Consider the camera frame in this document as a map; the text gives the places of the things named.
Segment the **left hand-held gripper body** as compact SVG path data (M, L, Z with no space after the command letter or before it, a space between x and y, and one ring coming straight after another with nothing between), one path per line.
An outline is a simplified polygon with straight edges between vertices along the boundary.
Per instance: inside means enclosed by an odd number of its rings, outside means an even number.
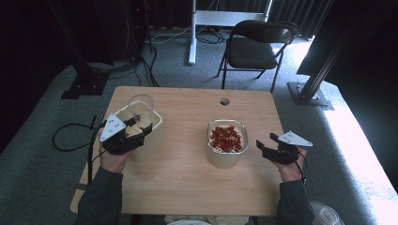
M103 148L113 155L123 155L144 144L145 137L130 138L127 128L114 113L111 113L105 122L99 141Z

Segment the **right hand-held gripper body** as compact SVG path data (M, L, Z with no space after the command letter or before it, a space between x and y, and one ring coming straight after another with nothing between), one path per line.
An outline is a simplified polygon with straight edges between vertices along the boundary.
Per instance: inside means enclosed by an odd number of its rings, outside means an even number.
M312 142L300 137L291 130L280 135L278 139L280 144L277 144L277 149L273 149L271 154L262 153L262 157L283 165L292 164L298 160L299 146L311 147L313 145Z

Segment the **person's left hand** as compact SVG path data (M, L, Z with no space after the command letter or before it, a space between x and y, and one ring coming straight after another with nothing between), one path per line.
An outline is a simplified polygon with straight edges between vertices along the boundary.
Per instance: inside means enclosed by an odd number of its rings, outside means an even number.
M123 155L113 155L107 152L102 143L99 144L99 161L100 166L111 173L122 173L125 165L133 151L129 151Z

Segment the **person's right hand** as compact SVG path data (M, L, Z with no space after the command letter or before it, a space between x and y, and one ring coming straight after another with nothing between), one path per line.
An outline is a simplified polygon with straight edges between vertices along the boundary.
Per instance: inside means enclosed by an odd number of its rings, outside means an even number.
M307 151L303 148L298 148L298 160L292 164L283 165L279 163L274 163L278 168L282 181L302 181L305 176L307 161L306 161Z

